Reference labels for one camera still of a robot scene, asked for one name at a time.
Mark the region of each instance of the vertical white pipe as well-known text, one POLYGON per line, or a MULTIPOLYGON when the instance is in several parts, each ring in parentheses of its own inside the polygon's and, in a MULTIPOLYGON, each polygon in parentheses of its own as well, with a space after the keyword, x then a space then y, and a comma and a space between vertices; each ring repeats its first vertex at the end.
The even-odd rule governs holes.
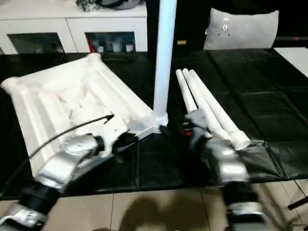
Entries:
POLYGON ((167 125, 167 101, 177 0, 160 0, 155 72, 154 114, 167 125))
POLYGON ((197 84, 192 79, 190 73, 187 69, 183 70, 184 77, 186 79, 186 82, 192 92, 192 95, 194 99, 196 100, 196 103, 200 109, 203 110, 205 118, 207 120, 207 125, 210 131, 217 134, 219 137, 221 137, 223 140, 230 140, 230 136, 228 133, 222 129, 220 123, 216 119, 214 113, 212 112, 210 106, 207 104, 206 100, 204 99, 202 93, 200 92, 197 84))
POLYGON ((239 130, 235 123, 231 120, 228 114, 223 110, 218 101, 212 95, 210 90, 206 87, 203 81, 199 78, 194 70, 190 70, 192 79, 197 84, 199 90, 203 94, 204 99, 207 101, 208 105, 212 109, 217 120, 221 126, 229 133, 231 137, 231 143, 235 150, 242 150, 250 144, 249 138, 246 134, 239 130))
POLYGON ((197 110, 197 106, 194 103, 193 96, 192 96, 191 91, 189 90, 189 88, 187 86, 187 83, 184 79, 182 71, 177 70, 175 73, 177 74, 178 82, 179 82, 179 85, 180 85, 180 88, 181 88, 181 92, 182 92, 182 96, 183 96, 183 99, 184 99, 184 102, 185 102, 187 112, 190 113, 194 110, 197 110))

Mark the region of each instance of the white plastic tray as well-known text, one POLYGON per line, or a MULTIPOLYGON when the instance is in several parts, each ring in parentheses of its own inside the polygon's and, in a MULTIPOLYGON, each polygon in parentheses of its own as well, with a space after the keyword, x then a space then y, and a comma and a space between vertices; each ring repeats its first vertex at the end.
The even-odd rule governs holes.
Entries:
MULTIPOLYGON (((152 109, 101 61, 97 53, 23 77, 8 78, 1 87, 11 95, 28 154, 78 121, 85 122, 110 112, 120 116, 140 138, 157 127, 152 109), (63 98, 76 101, 82 105, 81 109, 68 110, 67 105, 72 104, 67 104, 63 98)), ((96 122, 72 133, 95 134, 102 125, 96 122)), ((33 175, 55 154, 62 139, 47 145, 30 161, 33 175)))

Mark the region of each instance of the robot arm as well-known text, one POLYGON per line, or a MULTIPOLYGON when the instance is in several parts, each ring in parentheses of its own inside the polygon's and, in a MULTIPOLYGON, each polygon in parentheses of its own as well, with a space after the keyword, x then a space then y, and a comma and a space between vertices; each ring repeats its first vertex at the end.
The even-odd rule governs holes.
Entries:
POLYGON ((20 200, 5 212, 0 219, 0 231, 41 230, 70 182, 137 140, 116 116, 96 136, 68 137, 60 151, 40 169, 32 185, 23 191, 20 200))
POLYGON ((269 231, 262 205, 254 192, 245 165, 239 160, 237 152, 229 141, 220 137, 210 137, 206 131, 203 113, 194 110, 186 115, 191 125, 192 137, 189 147, 200 153, 201 160, 214 175, 220 186, 227 207, 228 231, 269 231))

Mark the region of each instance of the white cabinet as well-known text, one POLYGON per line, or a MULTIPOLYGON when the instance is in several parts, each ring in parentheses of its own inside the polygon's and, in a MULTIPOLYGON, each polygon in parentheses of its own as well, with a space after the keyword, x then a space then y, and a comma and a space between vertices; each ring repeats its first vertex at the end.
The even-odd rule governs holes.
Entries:
POLYGON ((83 12, 73 0, 5 1, 0 48, 5 54, 147 51, 146 5, 83 12))
POLYGON ((64 52, 77 52, 65 19, 0 20, 0 47, 5 54, 40 52, 47 40, 64 52))

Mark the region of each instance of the black plastic sheet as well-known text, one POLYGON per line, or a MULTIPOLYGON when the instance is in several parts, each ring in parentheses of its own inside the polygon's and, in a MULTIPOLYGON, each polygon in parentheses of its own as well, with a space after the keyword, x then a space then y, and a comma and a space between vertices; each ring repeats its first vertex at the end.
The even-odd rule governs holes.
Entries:
MULTIPOLYGON (((0 56, 0 78, 23 76, 85 54, 0 56)), ((106 55, 104 62, 147 105, 153 106, 155 60, 146 53, 106 55)), ((308 78, 274 50, 200 51, 178 54, 172 62, 167 112, 176 130, 187 113, 175 75, 194 69, 235 124, 251 139, 239 152, 252 182, 308 178, 308 78)), ((0 90, 2 137, 9 154, 0 162, 0 188, 21 160, 26 146, 10 97, 0 90)), ((32 179, 29 166, 7 198, 32 179)), ((66 195, 130 192, 213 185, 211 172, 181 139, 152 134, 127 150, 124 162, 111 159, 72 184, 66 195)))

